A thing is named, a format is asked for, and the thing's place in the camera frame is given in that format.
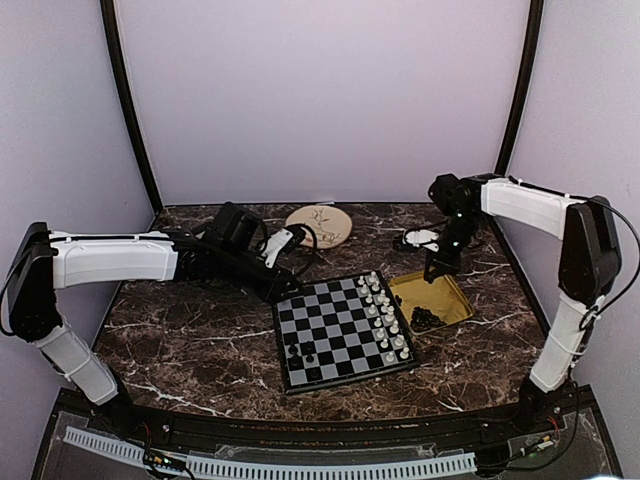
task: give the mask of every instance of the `brown marble tabletop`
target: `brown marble tabletop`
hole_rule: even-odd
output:
[[[271,231],[299,205],[250,205]],[[443,219],[430,204],[342,204],[351,237],[319,252],[303,281],[380,270],[385,279],[423,268],[424,254],[391,249],[403,229]],[[154,228],[194,227],[218,207],[169,207]],[[518,398],[543,335],[488,227],[456,281],[475,308],[467,321],[414,338],[412,371],[285,396],[271,307],[222,284],[127,282],[95,351],[140,405],[252,420],[347,421],[477,410]],[[284,262],[296,267],[307,249]]]

